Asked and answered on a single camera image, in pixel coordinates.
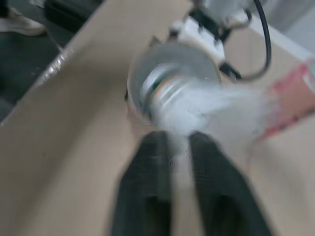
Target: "blurred object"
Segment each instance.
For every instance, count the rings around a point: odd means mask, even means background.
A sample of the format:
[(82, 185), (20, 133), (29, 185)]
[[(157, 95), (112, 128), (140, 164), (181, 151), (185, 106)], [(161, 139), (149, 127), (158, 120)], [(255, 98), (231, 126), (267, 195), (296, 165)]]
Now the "blurred object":
[[(288, 30), (314, 5), (314, 0), (262, 0), (267, 22), (281, 32)], [(255, 6), (250, 7), (258, 16)]]
[(299, 65), (268, 88), (276, 112), (269, 117), (270, 126), (263, 138), (285, 130), (315, 111), (315, 62)]
[(101, 3), (102, 0), (47, 0), (45, 15), (55, 24), (77, 32)]
[(203, 133), (190, 136), (191, 161), (206, 236), (271, 236), (246, 177)]
[(217, 84), (221, 80), (219, 70), (211, 59), (200, 50), (177, 42), (148, 48), (131, 65), (127, 82), (128, 98), (131, 107), (142, 119), (151, 119), (148, 102), (157, 86), (166, 77), (182, 71), (189, 71), (201, 80)]
[(112, 236), (170, 236), (172, 219), (171, 150), (165, 132), (146, 135), (123, 174)]
[(45, 2), (46, 0), (31, 0), (31, 4), (34, 6), (39, 6), (41, 8), (45, 8)]
[(240, 9), (248, 9), (252, 0), (192, 0), (205, 15), (222, 25), (226, 19)]

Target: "white shoe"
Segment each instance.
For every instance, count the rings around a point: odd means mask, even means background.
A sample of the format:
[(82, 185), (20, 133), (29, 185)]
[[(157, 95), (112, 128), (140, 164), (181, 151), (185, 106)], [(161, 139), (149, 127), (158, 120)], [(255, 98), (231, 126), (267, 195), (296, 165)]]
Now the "white shoe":
[(45, 32), (45, 26), (23, 16), (16, 9), (9, 10), (7, 18), (0, 18), (0, 32), (17, 32), (37, 36)]

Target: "dark floor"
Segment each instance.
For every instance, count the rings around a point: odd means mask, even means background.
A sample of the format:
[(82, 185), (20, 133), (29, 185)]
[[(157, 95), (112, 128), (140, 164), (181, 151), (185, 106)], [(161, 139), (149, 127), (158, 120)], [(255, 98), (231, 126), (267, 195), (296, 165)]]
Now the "dark floor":
[[(9, 6), (46, 25), (51, 36), (62, 47), (73, 37), (73, 33), (48, 22), (43, 9), (31, 5), (29, 0), (9, 0)], [(29, 37), (17, 33), (0, 33), (0, 121), (58, 53), (48, 34)]]

